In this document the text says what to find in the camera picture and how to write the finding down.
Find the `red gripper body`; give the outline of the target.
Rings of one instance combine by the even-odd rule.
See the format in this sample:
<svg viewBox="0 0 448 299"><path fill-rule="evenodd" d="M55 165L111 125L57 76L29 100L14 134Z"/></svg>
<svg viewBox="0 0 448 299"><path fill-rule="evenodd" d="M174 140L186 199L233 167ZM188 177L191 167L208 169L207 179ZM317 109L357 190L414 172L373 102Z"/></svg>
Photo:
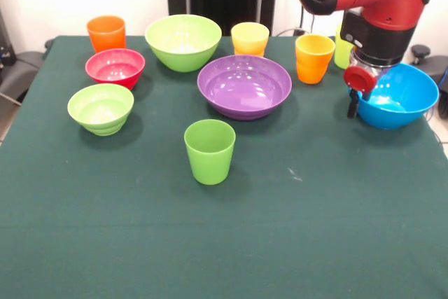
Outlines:
<svg viewBox="0 0 448 299"><path fill-rule="evenodd" d="M344 71L343 79L352 90L362 93L372 92L377 84L373 73L359 66L349 66Z"/></svg>

